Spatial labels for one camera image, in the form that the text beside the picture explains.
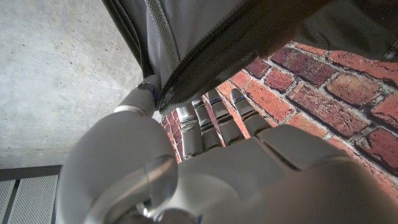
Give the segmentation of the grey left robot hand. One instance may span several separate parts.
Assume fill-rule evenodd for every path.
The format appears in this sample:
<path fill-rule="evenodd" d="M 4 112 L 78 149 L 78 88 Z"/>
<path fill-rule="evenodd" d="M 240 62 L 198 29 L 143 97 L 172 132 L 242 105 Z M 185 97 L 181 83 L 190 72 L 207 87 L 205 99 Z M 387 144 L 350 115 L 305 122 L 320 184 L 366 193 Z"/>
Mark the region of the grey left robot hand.
<path fill-rule="evenodd" d="M 185 160 L 152 118 L 151 75 L 77 142 L 58 179 L 57 223 L 396 223 L 397 205 L 355 160 L 290 125 L 270 127 L 236 90 L 245 138 L 218 98 L 179 110 Z"/>

